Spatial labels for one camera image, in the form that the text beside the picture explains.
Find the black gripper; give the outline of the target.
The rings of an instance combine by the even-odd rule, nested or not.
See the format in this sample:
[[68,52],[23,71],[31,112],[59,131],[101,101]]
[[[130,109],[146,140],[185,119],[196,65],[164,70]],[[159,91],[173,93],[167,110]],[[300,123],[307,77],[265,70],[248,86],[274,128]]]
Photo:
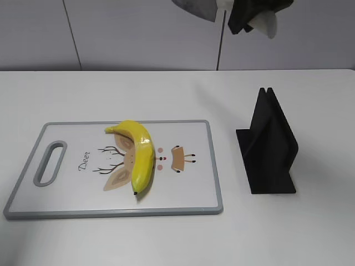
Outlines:
[[276,13],[291,6],[290,1],[234,1],[228,26],[232,34],[257,29],[264,35],[276,35]]

